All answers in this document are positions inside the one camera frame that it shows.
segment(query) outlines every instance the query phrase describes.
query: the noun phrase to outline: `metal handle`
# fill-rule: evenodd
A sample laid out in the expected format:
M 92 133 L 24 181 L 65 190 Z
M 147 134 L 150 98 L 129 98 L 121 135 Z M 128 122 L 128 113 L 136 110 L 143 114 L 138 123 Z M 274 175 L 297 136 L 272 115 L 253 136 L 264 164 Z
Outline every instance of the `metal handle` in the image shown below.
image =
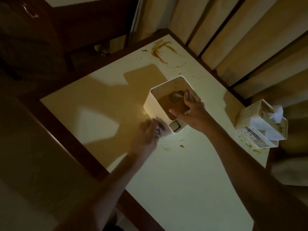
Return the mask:
M 22 7 L 25 9 L 25 12 L 28 14 L 28 15 L 30 15 L 30 17 L 31 18 L 38 18 L 39 16 L 37 15 L 37 14 L 31 14 L 29 11 L 28 11 L 28 9 L 27 9 L 27 4 L 26 3 L 23 3 L 22 4 Z

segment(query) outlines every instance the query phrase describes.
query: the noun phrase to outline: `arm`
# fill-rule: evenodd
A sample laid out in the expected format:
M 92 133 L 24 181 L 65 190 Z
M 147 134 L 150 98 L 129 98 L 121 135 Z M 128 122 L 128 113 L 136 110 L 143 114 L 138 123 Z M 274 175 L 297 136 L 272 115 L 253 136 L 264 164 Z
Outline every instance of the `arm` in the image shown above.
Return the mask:
M 102 182 L 98 193 L 55 230 L 102 231 L 127 184 L 156 148 L 159 134 L 156 120 L 141 123 L 129 153 Z
M 217 151 L 229 179 L 259 230 L 308 230 L 308 207 L 288 193 L 256 160 L 234 142 L 206 112 L 204 104 L 186 93 L 189 114 L 169 110 L 205 134 Z

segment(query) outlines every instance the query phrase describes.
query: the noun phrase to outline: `tissue box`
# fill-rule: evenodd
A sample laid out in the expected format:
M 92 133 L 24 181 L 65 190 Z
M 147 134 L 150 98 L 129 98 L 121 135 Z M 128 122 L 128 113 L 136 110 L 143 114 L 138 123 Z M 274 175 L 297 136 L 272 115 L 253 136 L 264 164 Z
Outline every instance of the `tissue box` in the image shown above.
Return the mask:
M 280 140 L 287 139 L 288 121 L 282 117 L 276 124 L 268 116 L 273 112 L 271 105 L 259 100 L 240 112 L 235 129 L 256 148 L 278 147 Z
M 184 103 L 184 94 L 188 90 L 192 92 L 196 100 L 200 100 L 183 76 L 178 76 L 150 89 L 143 108 L 151 118 L 156 118 L 164 125 L 167 130 L 164 133 L 165 136 L 179 133 L 187 126 L 184 121 L 169 113 L 169 109 L 177 109 L 181 113 L 189 112 L 189 107 Z

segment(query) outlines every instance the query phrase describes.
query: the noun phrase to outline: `hand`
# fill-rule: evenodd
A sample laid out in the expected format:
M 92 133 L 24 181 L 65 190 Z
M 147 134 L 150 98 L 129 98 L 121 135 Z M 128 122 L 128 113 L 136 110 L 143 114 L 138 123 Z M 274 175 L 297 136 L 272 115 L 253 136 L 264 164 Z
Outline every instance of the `hand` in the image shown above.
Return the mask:
M 190 108 L 190 113 L 183 114 L 175 109 L 170 109 L 169 112 L 176 118 L 186 122 L 190 127 L 204 134 L 206 134 L 205 132 L 209 125 L 217 124 L 205 110 L 204 103 L 196 101 L 191 92 L 185 93 L 184 103 Z
M 139 126 L 137 135 L 133 138 L 129 156 L 145 160 L 156 149 L 161 133 L 160 123 L 156 119 L 148 119 Z

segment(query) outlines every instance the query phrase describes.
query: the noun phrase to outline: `white square container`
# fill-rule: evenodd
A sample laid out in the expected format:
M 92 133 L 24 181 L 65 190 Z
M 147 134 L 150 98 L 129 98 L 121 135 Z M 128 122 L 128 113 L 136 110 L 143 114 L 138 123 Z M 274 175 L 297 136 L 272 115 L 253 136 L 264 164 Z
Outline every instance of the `white square container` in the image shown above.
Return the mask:
M 166 87 L 165 84 L 169 83 L 170 86 L 168 86 L 168 89 L 165 90 L 160 90 L 160 95 L 161 96 L 167 96 L 170 94 L 174 94 L 177 93 L 179 91 L 181 91 L 184 95 L 184 93 L 187 90 L 193 91 L 193 88 L 191 87 L 191 85 L 188 83 L 188 81 L 183 77 L 183 76 L 178 76 L 172 80 L 169 80 L 167 82 L 164 82 L 156 87 L 153 87 L 150 89 L 148 97 L 143 105 L 144 110 L 148 113 L 148 115 L 151 118 L 156 118 L 157 120 L 159 120 L 164 127 L 166 128 L 166 131 L 164 132 L 164 136 L 171 136 L 174 135 L 176 133 L 179 133 L 181 130 L 183 130 L 187 124 L 180 120 L 180 119 L 175 119 L 172 120 L 170 118 L 171 114 L 167 114 L 164 109 L 162 108 L 162 106 L 159 104 L 159 101 L 155 98 L 155 96 L 153 95 L 153 90 L 155 90 L 156 88 L 164 85 Z
M 273 112 L 271 105 L 259 100 L 240 112 L 235 129 L 256 148 L 278 147 L 280 140 L 287 139 L 288 121 L 283 117 L 276 124 L 267 115 Z

